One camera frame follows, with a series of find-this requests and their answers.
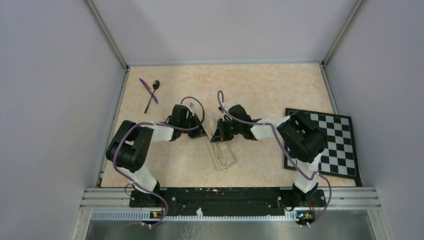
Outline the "cream cloth napkin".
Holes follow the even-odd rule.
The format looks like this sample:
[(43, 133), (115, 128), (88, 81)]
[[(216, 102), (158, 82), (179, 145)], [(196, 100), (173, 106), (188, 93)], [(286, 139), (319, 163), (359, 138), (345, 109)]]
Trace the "cream cloth napkin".
[(237, 158), (227, 142), (211, 142), (217, 126), (217, 120), (213, 118), (206, 118), (202, 123), (202, 127), (206, 133), (205, 142), (212, 164), (216, 171), (222, 171), (236, 164)]

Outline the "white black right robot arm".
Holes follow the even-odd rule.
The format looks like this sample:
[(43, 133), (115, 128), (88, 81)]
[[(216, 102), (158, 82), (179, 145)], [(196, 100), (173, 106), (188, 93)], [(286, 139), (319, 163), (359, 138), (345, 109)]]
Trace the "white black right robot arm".
[(219, 110), (223, 118), (212, 127), (211, 143), (231, 141), (235, 135), (251, 141), (275, 138), (296, 169), (296, 178), (286, 199), (294, 206), (307, 206), (318, 187), (319, 163), (328, 145), (325, 131), (301, 110), (278, 119), (252, 119), (239, 104), (219, 107)]

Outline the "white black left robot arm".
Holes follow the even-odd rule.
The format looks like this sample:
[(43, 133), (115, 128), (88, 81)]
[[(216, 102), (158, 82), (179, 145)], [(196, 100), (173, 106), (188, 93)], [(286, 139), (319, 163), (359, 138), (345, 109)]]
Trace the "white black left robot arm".
[(151, 143), (172, 142), (182, 134), (196, 139), (207, 134), (201, 120), (193, 111), (193, 104), (174, 105), (171, 115), (160, 124), (149, 123), (138, 125), (125, 120), (108, 145), (105, 157), (115, 163), (119, 173), (123, 173), (141, 192), (141, 200), (149, 207), (160, 202), (159, 182), (145, 166)]

